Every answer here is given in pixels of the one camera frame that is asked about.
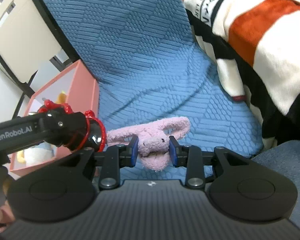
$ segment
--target white stuffed toy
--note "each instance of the white stuffed toy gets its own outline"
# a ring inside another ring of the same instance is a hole
[[[26,164],[27,167],[38,165],[53,157],[54,153],[52,146],[50,143],[46,142],[17,153],[18,162]]]

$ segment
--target pink cardboard box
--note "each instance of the pink cardboard box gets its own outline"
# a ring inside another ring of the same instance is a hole
[[[25,116],[29,112],[36,112],[43,105],[45,99],[55,102],[61,92],[65,92],[67,95],[66,103],[71,106],[74,112],[84,113],[87,110],[92,110],[96,117],[98,116],[98,82],[81,60],[67,67],[39,91],[34,93],[25,111]],[[13,153],[10,171],[19,176],[24,176],[70,153],[68,148],[59,147],[55,149],[55,156],[49,161],[28,167],[25,164],[19,163],[17,161],[17,153]]]

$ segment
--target blue textured fabric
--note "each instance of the blue textured fabric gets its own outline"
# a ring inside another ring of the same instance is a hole
[[[193,41],[181,0],[44,0],[96,76],[98,117],[107,130],[187,116],[181,142],[244,156],[262,148],[261,127],[245,103],[221,89],[216,66]],[[184,178],[185,169],[122,169],[122,178]]]

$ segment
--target screw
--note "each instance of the screw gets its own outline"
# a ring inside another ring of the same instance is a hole
[[[188,180],[188,184],[193,187],[198,187],[203,184],[203,180],[199,178],[191,178]]]
[[[105,187],[111,187],[116,184],[116,180],[114,178],[105,178],[101,181],[101,185]]]

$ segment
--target pink stuffed bunny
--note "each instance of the pink stuffed bunny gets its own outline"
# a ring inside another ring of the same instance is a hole
[[[170,160],[169,136],[182,139],[190,129],[190,121],[186,117],[172,117],[155,122],[124,127],[107,133],[109,146],[129,144],[125,139],[137,135],[139,138],[138,153],[143,165],[151,170],[163,170]]]

